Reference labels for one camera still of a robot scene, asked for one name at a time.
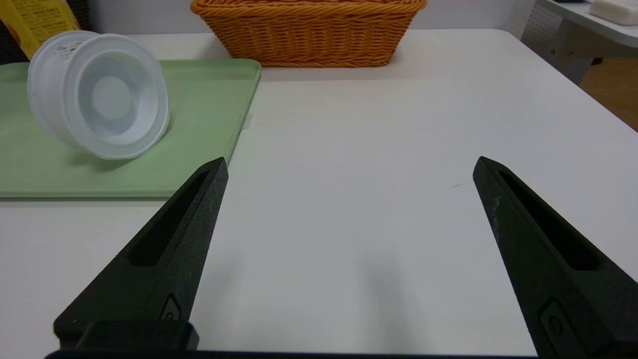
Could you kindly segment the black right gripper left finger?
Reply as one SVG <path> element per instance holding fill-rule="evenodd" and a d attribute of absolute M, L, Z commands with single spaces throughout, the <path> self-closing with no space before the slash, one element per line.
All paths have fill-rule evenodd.
<path fill-rule="evenodd" d="M 62 350 L 195 350 L 189 322 L 228 182 L 200 166 L 55 319 Z"/>

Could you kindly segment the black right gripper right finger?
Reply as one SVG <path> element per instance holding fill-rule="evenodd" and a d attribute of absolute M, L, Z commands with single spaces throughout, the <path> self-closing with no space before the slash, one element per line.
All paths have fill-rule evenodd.
<path fill-rule="evenodd" d="M 473 180 L 536 354 L 635 358 L 637 282 L 503 164 Z"/>

